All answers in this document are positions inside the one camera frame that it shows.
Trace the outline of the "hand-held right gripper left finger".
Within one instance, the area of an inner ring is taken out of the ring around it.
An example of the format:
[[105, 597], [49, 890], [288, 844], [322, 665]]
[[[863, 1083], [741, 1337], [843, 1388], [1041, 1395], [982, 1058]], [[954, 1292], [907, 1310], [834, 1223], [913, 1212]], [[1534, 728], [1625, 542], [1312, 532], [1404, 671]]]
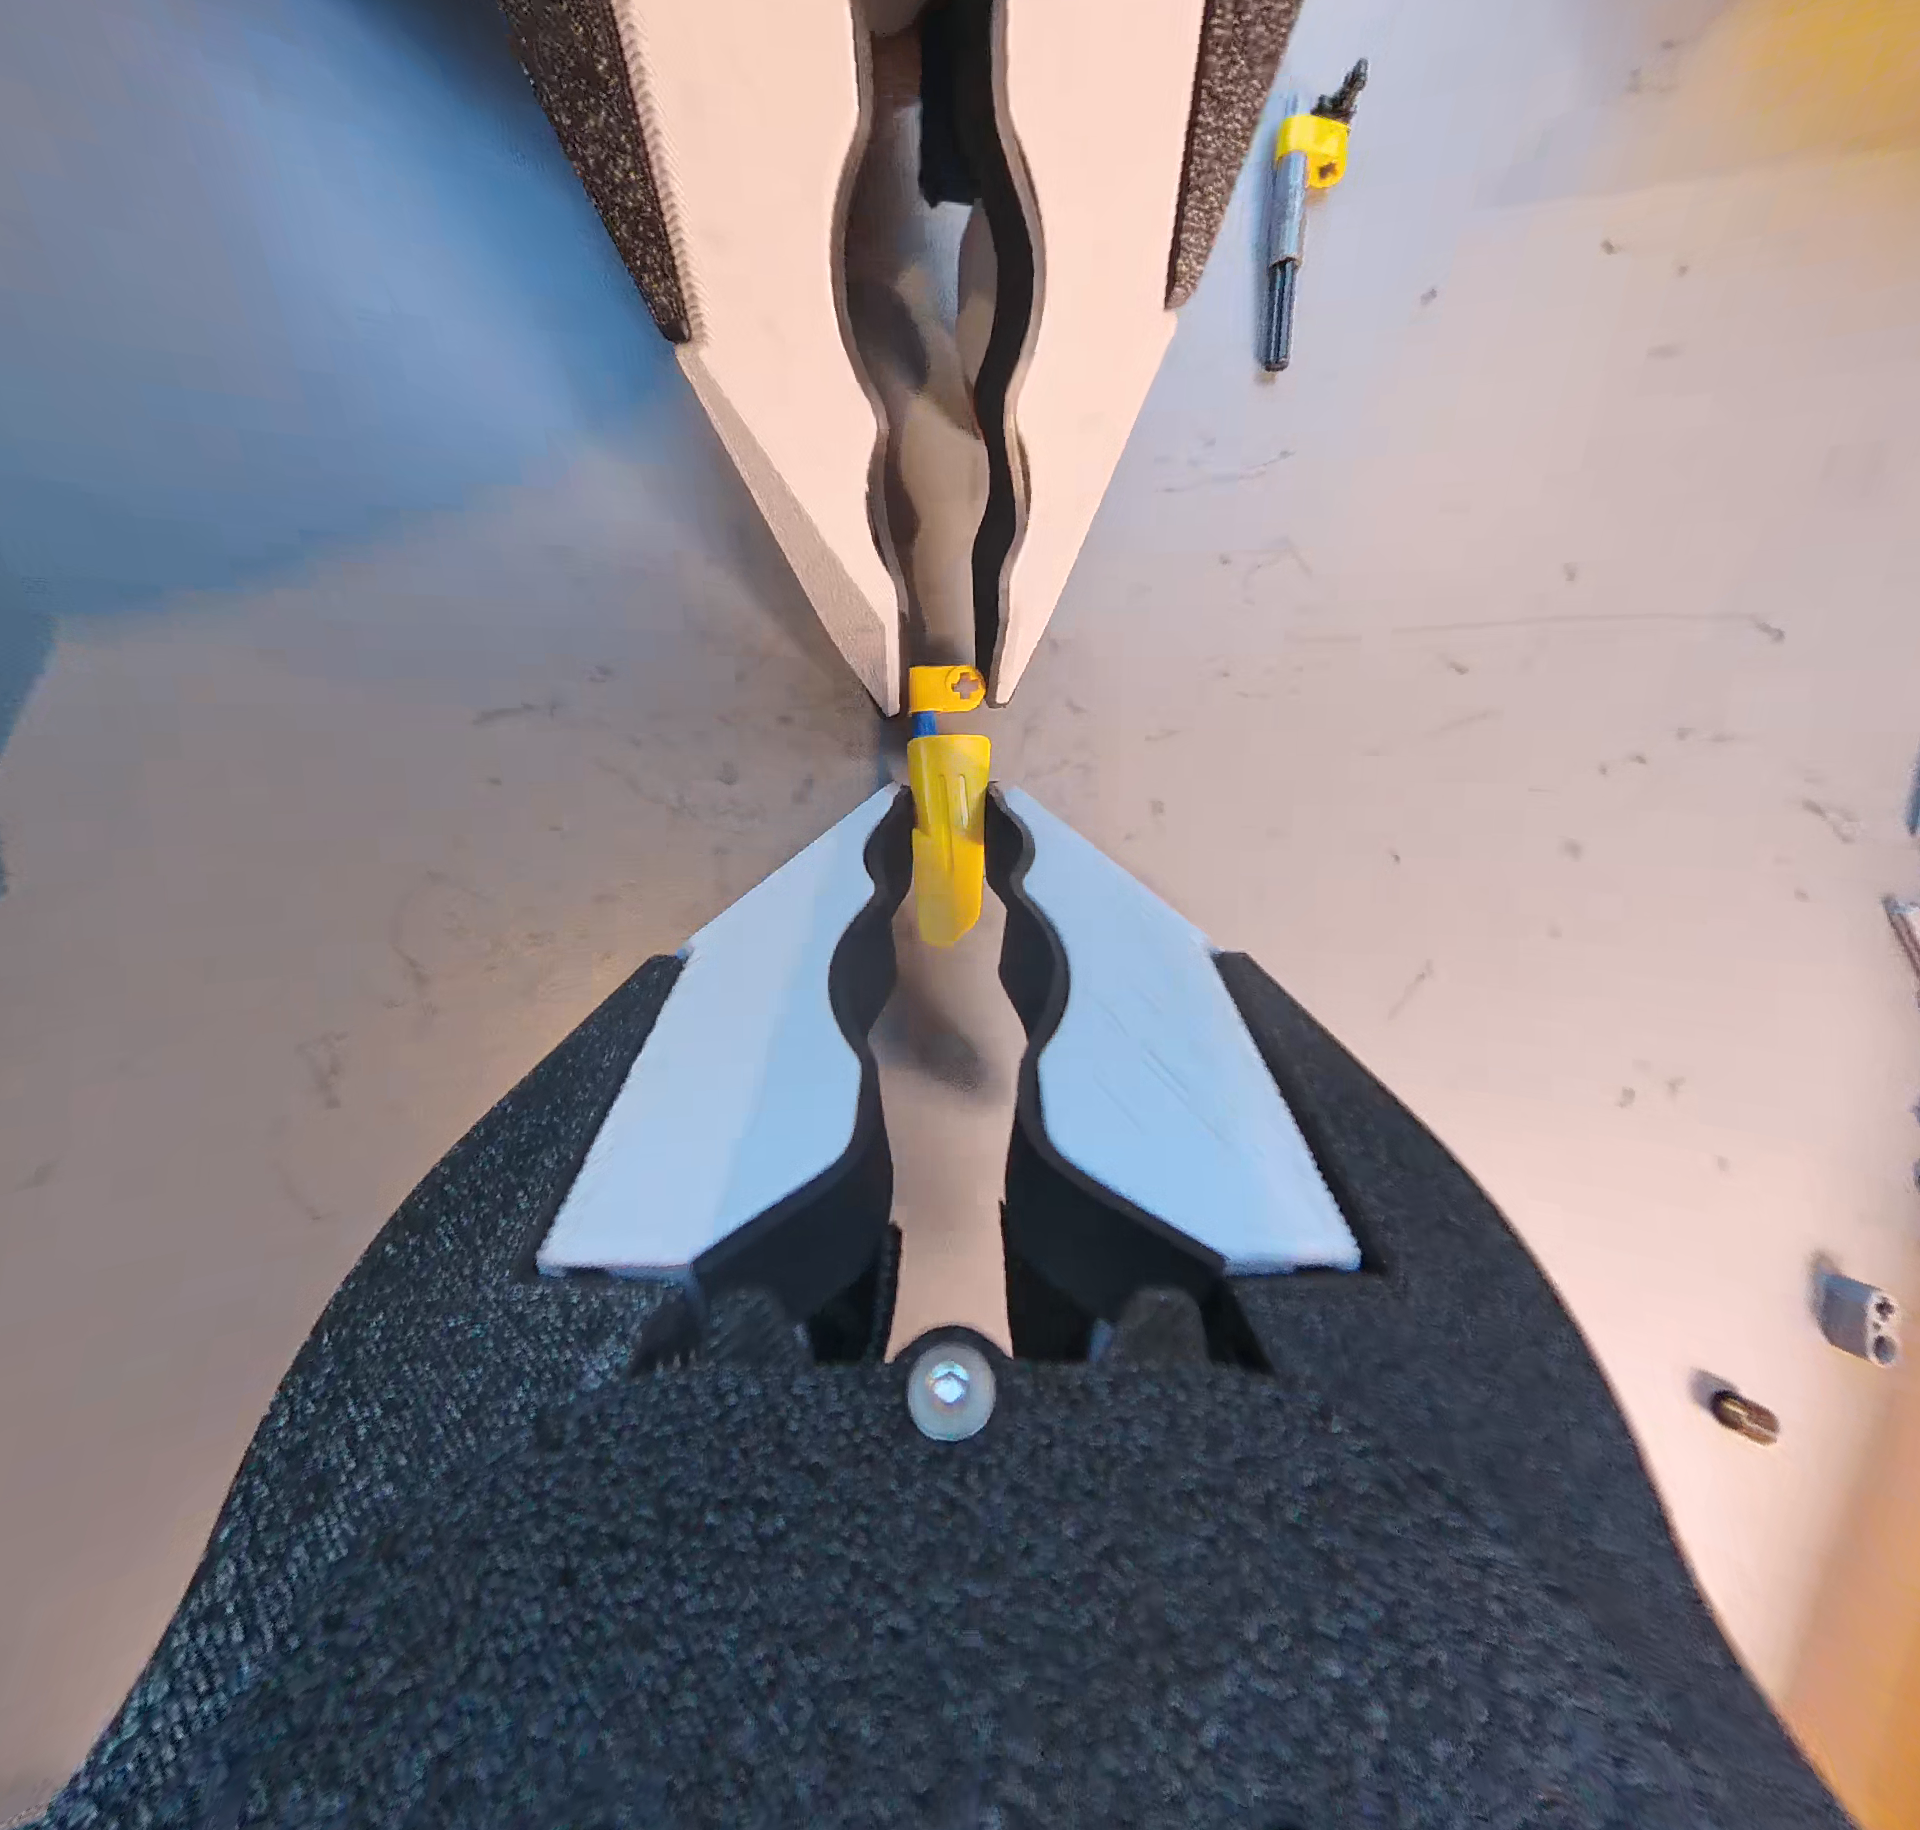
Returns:
[[821, 1364], [875, 1364], [900, 1269], [873, 1033], [897, 979], [913, 808], [873, 794], [674, 953], [538, 1242], [544, 1280], [762, 1292]]

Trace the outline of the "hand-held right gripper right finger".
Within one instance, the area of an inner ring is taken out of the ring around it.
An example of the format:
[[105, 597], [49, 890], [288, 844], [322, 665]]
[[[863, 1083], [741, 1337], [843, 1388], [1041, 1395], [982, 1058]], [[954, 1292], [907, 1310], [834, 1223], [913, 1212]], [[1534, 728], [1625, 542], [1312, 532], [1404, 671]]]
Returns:
[[1021, 1364], [1267, 1364], [1239, 1281], [1348, 1275], [1363, 1247], [1182, 914], [994, 787], [999, 981], [1021, 1033], [1003, 1253]]

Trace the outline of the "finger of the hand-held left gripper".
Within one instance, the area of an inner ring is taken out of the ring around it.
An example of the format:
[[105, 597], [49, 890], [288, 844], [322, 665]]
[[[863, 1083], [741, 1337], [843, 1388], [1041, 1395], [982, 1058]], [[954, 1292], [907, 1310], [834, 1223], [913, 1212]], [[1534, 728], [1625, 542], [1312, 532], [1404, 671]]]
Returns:
[[886, 420], [846, 228], [873, 124], [858, 0], [610, 0], [674, 256], [678, 363], [839, 658], [901, 707]]
[[1041, 650], [1168, 352], [1206, 0], [937, 0], [925, 41], [988, 223], [972, 380], [989, 493], [974, 652], [1003, 707]]

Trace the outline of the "grey axle pin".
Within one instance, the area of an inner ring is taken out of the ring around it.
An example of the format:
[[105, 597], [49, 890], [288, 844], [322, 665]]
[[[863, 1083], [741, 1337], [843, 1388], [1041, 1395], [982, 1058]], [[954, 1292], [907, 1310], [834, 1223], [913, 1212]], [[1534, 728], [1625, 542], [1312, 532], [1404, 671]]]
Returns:
[[[1286, 98], [1283, 117], [1306, 110], [1306, 96], [1294, 92]], [[1289, 363], [1293, 321], [1305, 249], [1305, 207], [1306, 191], [1293, 188], [1278, 180], [1273, 147], [1265, 226], [1267, 285], [1260, 327], [1260, 372], [1268, 377], [1280, 376]]]

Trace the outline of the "yellow curved claw piece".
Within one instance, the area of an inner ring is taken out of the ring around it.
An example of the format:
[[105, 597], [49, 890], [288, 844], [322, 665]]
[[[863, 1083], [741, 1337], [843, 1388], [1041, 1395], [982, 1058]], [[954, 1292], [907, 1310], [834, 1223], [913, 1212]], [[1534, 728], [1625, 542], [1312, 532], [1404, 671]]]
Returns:
[[907, 757], [918, 930], [930, 948], [949, 949], [980, 921], [986, 892], [989, 740], [914, 728]]

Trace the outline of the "grey desk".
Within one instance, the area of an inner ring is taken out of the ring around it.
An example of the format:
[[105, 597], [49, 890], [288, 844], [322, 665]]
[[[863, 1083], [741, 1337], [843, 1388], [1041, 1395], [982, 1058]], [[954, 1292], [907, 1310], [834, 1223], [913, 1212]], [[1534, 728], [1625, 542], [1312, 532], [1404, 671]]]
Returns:
[[[1559, 1281], [1916, 1827], [1916, 0], [1306, 0], [996, 763]], [[5, 1823], [402, 1193], [882, 733], [492, 0], [5, 0]], [[1761, 1448], [1699, 1407], [1732, 1381]]]

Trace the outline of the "grey connector piece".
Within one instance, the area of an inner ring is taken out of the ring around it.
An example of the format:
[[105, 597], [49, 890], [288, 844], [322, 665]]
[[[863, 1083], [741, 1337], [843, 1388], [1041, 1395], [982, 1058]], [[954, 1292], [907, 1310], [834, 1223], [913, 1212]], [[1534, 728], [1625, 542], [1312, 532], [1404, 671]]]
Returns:
[[1818, 1259], [1811, 1301], [1814, 1325], [1833, 1349], [1878, 1369], [1901, 1364], [1903, 1312], [1888, 1291], [1848, 1275], [1829, 1259]]

